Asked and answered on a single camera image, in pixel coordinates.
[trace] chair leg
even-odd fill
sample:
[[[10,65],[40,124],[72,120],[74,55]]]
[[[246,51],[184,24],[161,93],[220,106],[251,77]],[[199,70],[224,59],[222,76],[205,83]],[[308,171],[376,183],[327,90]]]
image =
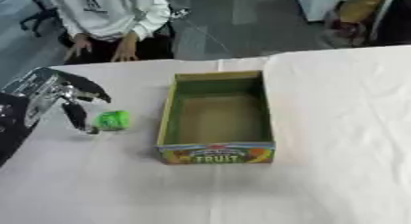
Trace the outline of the chair leg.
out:
[[[34,26],[33,26],[32,30],[33,30],[34,36],[37,37],[37,38],[41,37],[41,34],[39,33],[39,27],[40,27],[41,23],[43,23],[44,20],[45,19],[38,19],[34,23]]]
[[[35,15],[33,15],[33,16],[30,16],[30,17],[28,17],[28,18],[20,21],[20,27],[21,27],[21,29],[22,29],[22,30],[28,30],[28,26],[26,25],[26,23],[28,23],[28,22],[31,21],[31,20],[35,20],[35,19],[37,19],[38,17],[39,17],[39,13],[37,13],[37,14],[35,14]]]

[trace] sleeve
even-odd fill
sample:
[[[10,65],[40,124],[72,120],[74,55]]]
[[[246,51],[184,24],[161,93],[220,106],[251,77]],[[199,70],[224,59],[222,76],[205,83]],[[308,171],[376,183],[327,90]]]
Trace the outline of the sleeve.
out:
[[[139,23],[133,28],[143,41],[170,19],[169,3],[166,0],[133,0],[135,7],[142,12]]]
[[[67,8],[64,7],[62,0],[50,1],[57,8],[62,24],[72,38],[74,38],[76,34],[83,33],[79,26],[67,15]]]

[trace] fruit box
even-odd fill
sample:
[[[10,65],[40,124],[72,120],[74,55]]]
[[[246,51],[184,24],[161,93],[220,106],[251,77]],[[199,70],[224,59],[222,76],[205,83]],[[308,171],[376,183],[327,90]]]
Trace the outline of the fruit box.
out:
[[[272,162],[262,72],[176,74],[157,148],[168,164]]]

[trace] green can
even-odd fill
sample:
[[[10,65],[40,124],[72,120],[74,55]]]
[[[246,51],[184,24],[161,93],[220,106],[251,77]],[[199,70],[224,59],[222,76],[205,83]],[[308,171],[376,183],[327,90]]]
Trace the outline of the green can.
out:
[[[98,116],[94,124],[102,131],[120,131],[129,127],[129,113],[127,111],[105,112]]]

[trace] white tablecloth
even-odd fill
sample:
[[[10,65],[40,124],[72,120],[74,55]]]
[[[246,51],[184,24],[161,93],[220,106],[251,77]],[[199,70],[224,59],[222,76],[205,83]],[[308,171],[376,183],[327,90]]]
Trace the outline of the white tablecloth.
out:
[[[411,47],[215,62],[62,67],[105,87],[132,127],[92,137],[58,107],[0,169],[5,224],[411,223]],[[174,73],[263,69],[272,165],[155,159]]]

